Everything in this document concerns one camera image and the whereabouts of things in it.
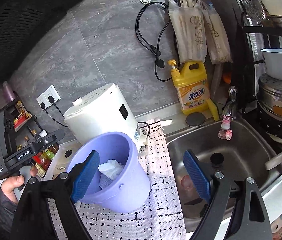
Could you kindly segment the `person's left hand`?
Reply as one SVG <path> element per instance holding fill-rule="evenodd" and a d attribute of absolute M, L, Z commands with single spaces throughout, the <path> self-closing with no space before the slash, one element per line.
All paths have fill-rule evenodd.
<path fill-rule="evenodd" d="M 9 177 L 2 182 L 0 189 L 11 202 L 18 204 L 14 189 L 22 186 L 24 181 L 25 179 L 23 175 Z"/>

